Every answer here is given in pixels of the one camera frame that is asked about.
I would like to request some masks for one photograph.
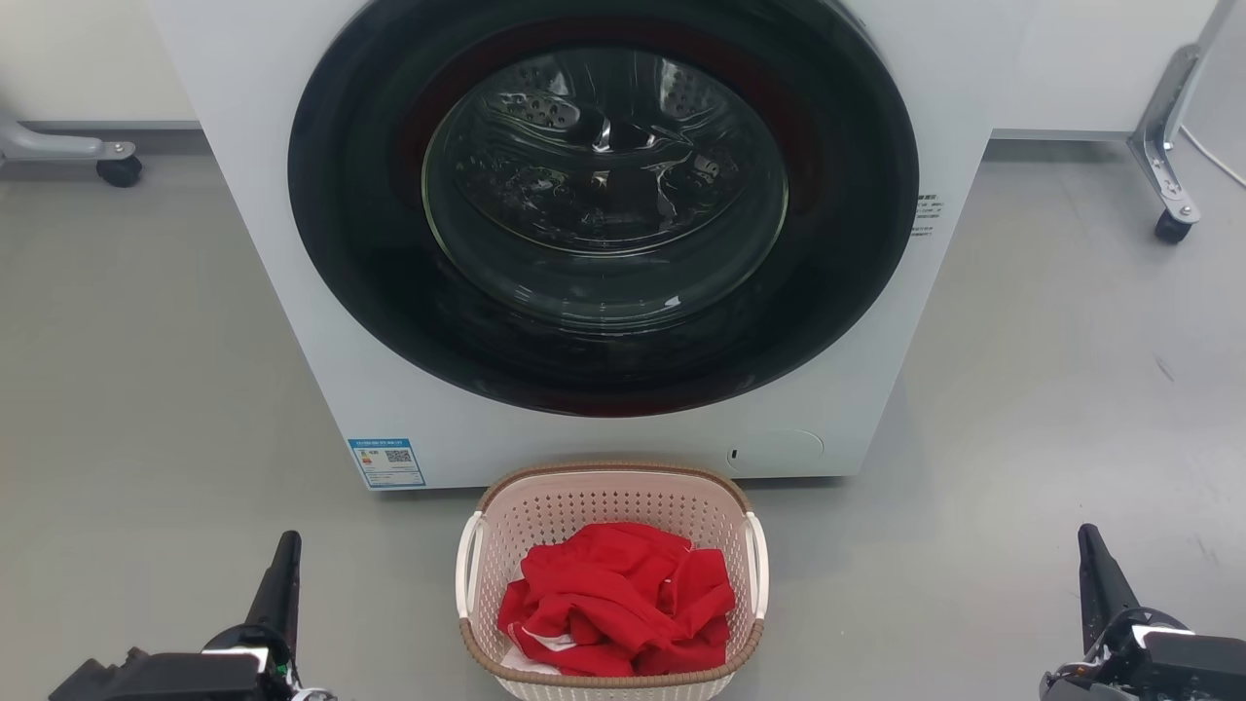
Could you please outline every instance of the metal stand leg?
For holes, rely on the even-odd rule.
[[[1180,243],[1200,217],[1199,207],[1177,179],[1168,152],[1181,127],[1185,107],[1194,93],[1211,42],[1236,0],[1219,0],[1199,41],[1177,49],[1169,61],[1138,128],[1129,137],[1129,149],[1141,163],[1151,187],[1159,193],[1165,210],[1155,223],[1155,235],[1168,243]]]
[[[0,166],[5,161],[96,161],[95,171],[108,184],[130,187],[138,182],[142,163],[128,141],[101,141],[86,136],[37,133],[0,110]]]

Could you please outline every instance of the washing machine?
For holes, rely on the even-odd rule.
[[[343,469],[411,489],[858,472],[1032,5],[150,6]]]

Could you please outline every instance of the metal bracket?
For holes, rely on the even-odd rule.
[[[0,110],[0,163],[5,161],[121,161],[135,154],[128,141],[37,133]]]
[[[1169,214],[1186,224],[1199,220],[1197,204],[1190,198],[1181,181],[1177,179],[1168,152],[1172,148],[1170,138],[1180,126],[1180,112],[1185,107],[1186,91],[1194,82],[1192,78],[1202,59],[1204,50],[1197,44],[1190,44],[1177,49],[1164,70],[1164,77],[1151,101],[1143,112],[1138,128],[1129,137],[1129,149],[1143,166],[1146,179],[1159,193],[1160,199],[1168,208]]]

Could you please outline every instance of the blue sticker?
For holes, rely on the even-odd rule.
[[[346,441],[355,464],[371,489],[410,489],[425,487],[415,451],[405,438],[373,438]]]

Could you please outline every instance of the basket handle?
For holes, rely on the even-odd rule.
[[[485,529],[485,515],[476,512],[467,519],[464,534],[459,538],[459,557],[455,562],[455,605],[459,618],[471,616],[476,603],[476,563],[480,560],[480,547],[485,542],[480,532]]]
[[[753,618],[764,620],[770,603],[770,554],[766,532],[753,512],[744,513],[744,542],[749,554],[749,584],[753,590]]]

